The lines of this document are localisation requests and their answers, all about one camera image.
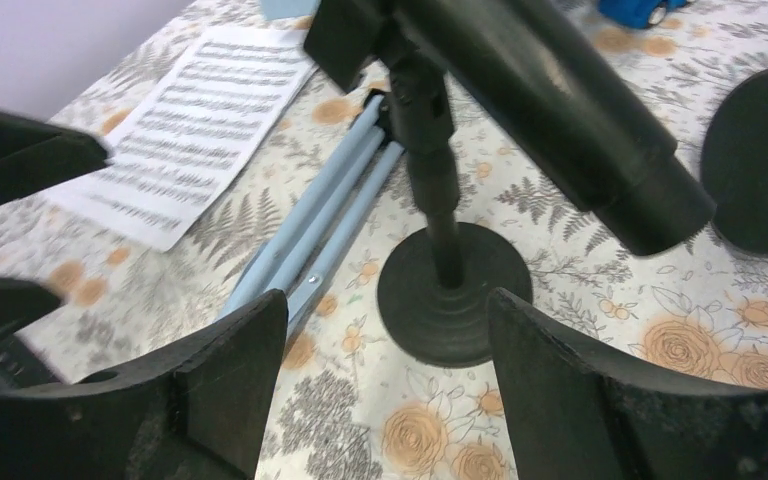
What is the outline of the light blue music stand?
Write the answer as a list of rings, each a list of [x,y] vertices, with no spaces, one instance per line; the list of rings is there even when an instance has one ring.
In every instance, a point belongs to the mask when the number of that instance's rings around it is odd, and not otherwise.
[[[263,242],[220,311],[228,316],[268,290],[288,295],[287,336],[327,292],[376,196],[403,155],[392,139],[386,93],[373,88],[362,112],[276,233]]]

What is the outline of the black microphone stand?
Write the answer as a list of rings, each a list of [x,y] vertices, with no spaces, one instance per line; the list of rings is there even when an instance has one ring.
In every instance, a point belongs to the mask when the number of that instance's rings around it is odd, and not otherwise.
[[[381,321],[413,358],[465,368],[490,357],[486,301],[497,287],[532,293],[529,270],[496,232],[456,219],[455,127],[443,71],[400,31],[386,1],[323,1],[304,48],[342,90],[371,60],[387,68],[385,121],[406,153],[413,201],[426,225],[387,258],[377,287]]]
[[[717,236],[734,250],[768,257],[768,69],[719,105],[705,134],[700,176],[716,203]]]

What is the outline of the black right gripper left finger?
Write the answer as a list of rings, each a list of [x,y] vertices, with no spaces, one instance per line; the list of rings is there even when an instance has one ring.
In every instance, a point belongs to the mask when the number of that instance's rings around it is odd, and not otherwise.
[[[285,347],[270,290],[75,384],[0,391],[0,479],[251,479]]]

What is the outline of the black microphone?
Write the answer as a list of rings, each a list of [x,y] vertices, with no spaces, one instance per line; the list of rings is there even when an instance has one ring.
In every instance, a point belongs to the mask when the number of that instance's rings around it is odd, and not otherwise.
[[[548,1],[398,1],[402,31],[633,255],[699,233],[715,205],[671,133]]]

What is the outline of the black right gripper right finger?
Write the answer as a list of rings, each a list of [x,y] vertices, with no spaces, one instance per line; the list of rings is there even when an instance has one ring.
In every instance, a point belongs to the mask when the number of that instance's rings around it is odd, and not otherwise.
[[[504,289],[489,342],[524,479],[768,479],[768,390],[624,353]]]

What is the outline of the sheet music page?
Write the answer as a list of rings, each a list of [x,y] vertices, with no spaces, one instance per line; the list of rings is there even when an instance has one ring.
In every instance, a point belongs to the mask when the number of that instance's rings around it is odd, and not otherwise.
[[[206,30],[105,137],[107,167],[46,200],[159,251],[229,187],[302,88],[303,30]]]

